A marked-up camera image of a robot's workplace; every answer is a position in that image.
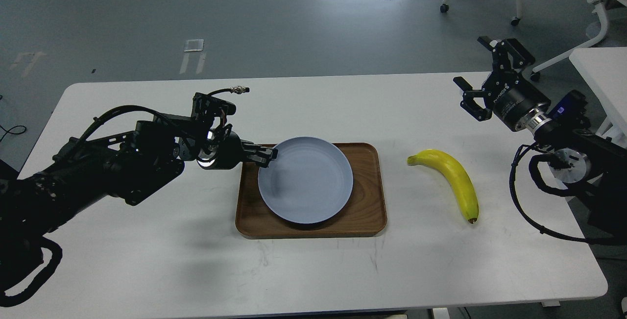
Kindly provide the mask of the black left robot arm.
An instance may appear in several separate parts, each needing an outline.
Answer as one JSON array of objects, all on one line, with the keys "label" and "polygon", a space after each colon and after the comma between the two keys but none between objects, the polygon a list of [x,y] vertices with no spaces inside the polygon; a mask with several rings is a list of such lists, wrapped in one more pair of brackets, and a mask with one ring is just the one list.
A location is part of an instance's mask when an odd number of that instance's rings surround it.
[{"label": "black left robot arm", "polygon": [[138,205],[180,176],[186,161],[206,170],[240,163],[267,168],[278,150],[242,140],[228,124],[237,107],[217,97],[248,92],[235,86],[196,93],[187,117],[141,105],[114,107],[69,138],[46,169],[23,180],[2,179],[2,307],[30,299],[58,267],[61,247],[45,234],[103,197]]}]

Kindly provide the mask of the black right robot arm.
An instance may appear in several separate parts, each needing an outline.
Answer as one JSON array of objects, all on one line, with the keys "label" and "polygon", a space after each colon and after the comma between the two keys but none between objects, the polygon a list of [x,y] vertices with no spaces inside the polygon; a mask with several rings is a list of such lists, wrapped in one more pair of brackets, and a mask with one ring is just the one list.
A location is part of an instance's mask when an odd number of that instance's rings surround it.
[{"label": "black right robot arm", "polygon": [[[513,132],[528,130],[534,142],[521,145],[509,174],[511,200],[525,221],[540,234],[588,245],[626,243],[626,149],[589,131],[586,99],[571,91],[559,105],[547,111],[551,101],[526,80],[523,69],[534,57],[516,39],[493,40],[480,36],[478,42],[492,54],[492,71],[480,89],[463,77],[453,82],[461,89],[460,106],[478,121],[497,116]],[[530,151],[531,180],[538,189],[553,196],[574,196],[589,210],[588,222],[609,237],[573,237],[551,230],[524,212],[515,181],[520,160]]]}]

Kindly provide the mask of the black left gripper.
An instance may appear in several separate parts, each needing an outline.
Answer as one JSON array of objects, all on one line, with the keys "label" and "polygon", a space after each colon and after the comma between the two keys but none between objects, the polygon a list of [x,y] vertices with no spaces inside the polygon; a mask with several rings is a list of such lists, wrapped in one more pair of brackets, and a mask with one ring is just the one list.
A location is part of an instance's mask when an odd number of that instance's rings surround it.
[{"label": "black left gripper", "polygon": [[202,152],[197,157],[197,164],[202,169],[230,170],[242,162],[266,169],[278,156],[278,149],[256,144],[248,144],[247,156],[241,138],[234,131],[230,131],[224,140],[210,147],[210,153]]}]

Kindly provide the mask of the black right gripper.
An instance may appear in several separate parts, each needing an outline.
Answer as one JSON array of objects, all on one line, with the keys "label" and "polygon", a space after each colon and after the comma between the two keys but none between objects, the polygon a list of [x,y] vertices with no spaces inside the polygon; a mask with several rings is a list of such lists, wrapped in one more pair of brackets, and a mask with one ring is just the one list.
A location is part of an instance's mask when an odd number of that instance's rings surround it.
[{"label": "black right gripper", "polygon": [[[545,112],[550,99],[525,79],[518,79],[520,71],[535,64],[535,57],[515,38],[495,40],[479,36],[479,44],[492,53],[493,85],[490,94],[485,90],[474,90],[462,76],[453,82],[461,89],[461,108],[477,121],[492,118],[492,113],[512,132],[524,129],[523,117],[534,109]],[[481,107],[476,99],[487,98],[487,107]]]}]

